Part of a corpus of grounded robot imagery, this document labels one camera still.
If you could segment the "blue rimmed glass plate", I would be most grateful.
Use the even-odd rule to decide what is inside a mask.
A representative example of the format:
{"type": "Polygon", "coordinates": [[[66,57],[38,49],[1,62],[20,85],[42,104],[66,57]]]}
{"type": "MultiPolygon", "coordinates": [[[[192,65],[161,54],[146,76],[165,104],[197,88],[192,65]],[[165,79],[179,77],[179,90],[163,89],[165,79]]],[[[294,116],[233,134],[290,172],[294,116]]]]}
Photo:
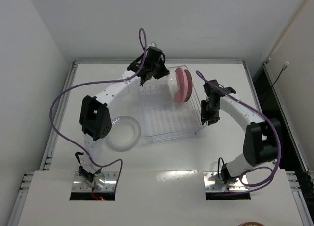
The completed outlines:
{"type": "Polygon", "coordinates": [[[134,148],[141,136],[139,122],[130,116],[119,116],[112,120],[112,127],[105,138],[108,147],[117,152],[134,148]]]}
{"type": "Polygon", "coordinates": [[[167,75],[167,84],[169,91],[173,100],[175,100],[176,93],[179,91],[179,86],[177,82],[177,76],[175,72],[170,72],[167,75]]]}

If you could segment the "pink plastic plate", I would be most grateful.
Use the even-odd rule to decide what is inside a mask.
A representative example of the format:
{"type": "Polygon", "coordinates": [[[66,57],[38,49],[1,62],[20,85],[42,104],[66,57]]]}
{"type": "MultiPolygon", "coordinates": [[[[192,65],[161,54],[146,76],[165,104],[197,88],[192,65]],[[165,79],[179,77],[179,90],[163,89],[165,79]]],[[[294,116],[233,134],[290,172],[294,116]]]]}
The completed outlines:
{"type": "Polygon", "coordinates": [[[176,82],[178,86],[178,90],[175,93],[174,100],[177,104],[183,103],[188,94],[188,78],[186,71],[181,67],[177,67],[175,70],[176,82]]]}

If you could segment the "green rimmed white plate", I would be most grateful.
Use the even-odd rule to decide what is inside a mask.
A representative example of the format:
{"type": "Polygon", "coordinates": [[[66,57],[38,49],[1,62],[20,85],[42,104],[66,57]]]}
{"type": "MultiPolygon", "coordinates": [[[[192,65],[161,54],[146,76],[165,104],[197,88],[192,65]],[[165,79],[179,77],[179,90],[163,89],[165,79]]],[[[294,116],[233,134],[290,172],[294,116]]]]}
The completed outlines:
{"type": "Polygon", "coordinates": [[[191,95],[192,95],[192,90],[193,90],[193,80],[192,80],[192,75],[188,69],[184,70],[187,76],[187,85],[188,85],[188,90],[187,90],[187,96],[184,102],[187,102],[191,95]]]}

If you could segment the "white wire dish rack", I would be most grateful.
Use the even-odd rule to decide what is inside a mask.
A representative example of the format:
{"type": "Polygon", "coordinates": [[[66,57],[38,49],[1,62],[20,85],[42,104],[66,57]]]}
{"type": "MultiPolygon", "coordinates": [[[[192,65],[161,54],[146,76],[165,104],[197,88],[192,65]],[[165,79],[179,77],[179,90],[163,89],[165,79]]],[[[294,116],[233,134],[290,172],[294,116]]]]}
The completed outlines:
{"type": "MultiPolygon", "coordinates": [[[[175,72],[177,67],[188,69],[186,65],[168,69],[175,72]]],[[[201,124],[201,102],[195,87],[187,102],[177,104],[171,97],[167,76],[158,80],[152,78],[140,87],[140,97],[143,131],[147,142],[187,137],[207,126],[201,124]]]]}

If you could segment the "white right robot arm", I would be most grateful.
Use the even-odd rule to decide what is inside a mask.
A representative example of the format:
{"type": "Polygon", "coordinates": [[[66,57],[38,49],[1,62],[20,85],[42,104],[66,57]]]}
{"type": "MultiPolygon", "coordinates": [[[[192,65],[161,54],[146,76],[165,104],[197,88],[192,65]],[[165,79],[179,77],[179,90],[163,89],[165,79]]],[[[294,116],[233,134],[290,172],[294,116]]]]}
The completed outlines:
{"type": "Polygon", "coordinates": [[[231,88],[213,87],[204,84],[206,99],[201,101],[201,123],[216,124],[219,112],[228,113],[245,132],[242,153],[232,161],[223,164],[218,170],[218,178],[224,184],[234,182],[245,173],[259,169],[259,165],[282,156],[282,129],[276,119],[268,119],[236,97],[231,88]]]}

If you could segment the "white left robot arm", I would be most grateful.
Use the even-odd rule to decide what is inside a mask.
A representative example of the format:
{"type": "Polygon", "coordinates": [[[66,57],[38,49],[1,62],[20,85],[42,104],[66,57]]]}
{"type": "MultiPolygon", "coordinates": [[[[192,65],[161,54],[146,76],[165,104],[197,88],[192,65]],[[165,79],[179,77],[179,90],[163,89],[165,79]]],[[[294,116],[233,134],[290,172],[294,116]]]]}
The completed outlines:
{"type": "Polygon", "coordinates": [[[145,52],[146,56],[138,57],[123,72],[121,82],[113,83],[93,97],[87,95],[82,101],[79,123],[84,133],[87,154],[76,154],[76,157],[80,162],[80,175],[90,184],[95,185],[101,178],[101,168],[94,163],[101,156],[103,138],[112,128],[110,112],[114,106],[151,78],[160,79],[170,73],[165,66],[165,55],[161,49],[149,46],[145,52]]]}

